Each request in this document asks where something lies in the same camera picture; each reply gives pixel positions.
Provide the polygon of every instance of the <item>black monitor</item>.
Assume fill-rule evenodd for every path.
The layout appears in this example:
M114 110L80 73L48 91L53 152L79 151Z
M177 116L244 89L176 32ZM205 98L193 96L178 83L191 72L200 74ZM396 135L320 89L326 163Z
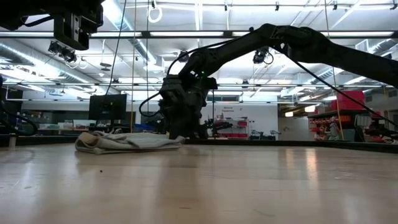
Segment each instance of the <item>black monitor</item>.
M91 96L88 119L126 119L126 94Z

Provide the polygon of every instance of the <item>ceiling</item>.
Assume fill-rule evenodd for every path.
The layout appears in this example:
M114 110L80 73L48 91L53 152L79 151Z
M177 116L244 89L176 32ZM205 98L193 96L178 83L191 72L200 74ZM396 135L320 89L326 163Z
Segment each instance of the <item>ceiling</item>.
M393 7L393 1L390 0L327 0L325 12L324 0L278 0L279 10L276 11L275 0L156 0L156 5L162 10L162 17L158 22L148 21L148 4L151 8L151 1L131 1L126 3L126 20L131 25L130 29L144 31L173 31L173 30L248 30L250 27L258 28L264 23L275 25L292 25L292 26L308 26L315 30L331 30L331 31L395 31L398 30L398 9L390 10ZM337 2L336 10L333 10L333 3ZM99 28L100 32L118 31L118 27L113 25L117 11L114 6L117 5L123 9L123 0L106 0L107 5L104 7L104 25ZM151 10L150 16L156 19L159 15L157 10ZM28 22L32 22L41 18L32 16ZM18 31L52 31L52 21L34 27L21 27ZM152 72L144 69L146 66L142 55L137 49L134 49L131 41L127 39L91 39L90 49L86 51L77 51L76 54L87 62L70 64L79 74L80 78L87 77L88 82L108 83L110 78L118 78L122 83L158 83L165 76L164 71L168 69L171 62L176 58L181 50L191 50L198 46L205 46L224 41L225 39L141 39L144 48L147 48L150 54L158 58L156 70ZM356 44L364 39L333 39L333 42L355 47ZM25 52L32 57L42 53L52 57L48 48L52 39L14 39L5 40L17 42L29 48L29 52ZM383 39L369 40L369 47L383 41ZM396 58L396 46L389 49L393 58ZM233 61L226 63L216 73L212 74L218 80L218 83L242 83L242 80L249 80L250 83L262 84L308 84L310 76L301 68L295 66L286 56L271 51L274 56L274 62L270 65L253 64L252 59L254 52L243 55ZM58 60L59 65L63 65L63 59L60 57L52 57L50 60ZM100 63L113 64L113 73L101 71ZM304 64L313 73L319 75L328 69L328 66L322 64ZM375 84L369 79L359 78L356 74L341 72L336 75L339 85L366 83ZM114 93L122 90L131 90L131 86L113 86ZM134 86L134 90L146 90L147 87ZM157 90L158 87L151 87L150 90ZM267 92L267 91L283 91L283 86L275 88L249 88L245 91ZM235 90L234 88L224 88L224 90ZM303 88L299 94L307 94Z

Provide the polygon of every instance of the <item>shelf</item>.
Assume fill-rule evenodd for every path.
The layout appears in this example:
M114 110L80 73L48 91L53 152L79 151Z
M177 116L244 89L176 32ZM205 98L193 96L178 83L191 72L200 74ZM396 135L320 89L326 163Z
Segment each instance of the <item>shelf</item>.
M367 110L340 110L340 115L357 115L357 114L365 114L369 113ZM331 116L337 116L337 110L335 111L329 111L326 113L322 114L315 114L315 115L310 115L308 118L328 118Z

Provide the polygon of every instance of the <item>towel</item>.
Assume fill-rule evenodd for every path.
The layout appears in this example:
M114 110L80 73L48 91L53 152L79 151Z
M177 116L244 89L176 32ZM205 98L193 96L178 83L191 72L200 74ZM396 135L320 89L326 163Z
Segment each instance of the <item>towel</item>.
M107 134L95 131L82 133L75 142L77 151L93 154L149 152L175 150L184 143L183 137L169 139L166 134L125 133Z

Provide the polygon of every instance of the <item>ceiling duct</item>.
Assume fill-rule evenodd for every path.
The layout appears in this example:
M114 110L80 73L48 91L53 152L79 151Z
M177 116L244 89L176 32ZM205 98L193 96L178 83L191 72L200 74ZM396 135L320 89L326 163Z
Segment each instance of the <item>ceiling duct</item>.
M8 46L0 43L0 65L33 65Z
M31 47L28 47L16 40L4 39L2 40L1 45L6 46L2 48L2 50L8 51L8 54L18 55L20 58L24 58L24 60L29 62L29 65L35 65L36 67L46 64L46 66L53 68L57 75L63 75L64 77L67 77L67 80L69 81L75 81L76 83L98 83L98 80L90 78L88 75L66 66L65 63L59 62L55 59L51 60L50 57L36 50L32 50ZM106 86L99 86L98 88L102 89L104 92L106 92L107 89ZM112 94L119 93L114 88L110 88L109 92Z
M362 50L363 52L368 52L372 53L378 56L385 57L388 55L391 50L397 46L397 40L396 39L386 39L383 40L382 42L377 42L376 44L369 44L369 39L363 40L360 43L355 45L356 50ZM335 74L340 74L343 72L342 69L335 68ZM333 68L329 67L327 70L322 72L321 74L317 75L318 78L321 80L326 80L327 78L330 78L333 76ZM317 80L316 78L310 78L307 81L303 82L303 84L312 84L316 85L320 80ZM281 91L281 96L289 96L289 95L294 95L298 92L303 90L303 87L293 87L293 88L288 88L286 90Z
M117 30L120 30L120 26L123 22L122 31L134 31L135 27L132 23L129 22L126 17L123 19L123 8L117 0L106 0L102 5L104 7L104 15ZM146 45L140 39L129 39L128 41L136 48L145 65L157 65L164 70L161 57L149 52Z

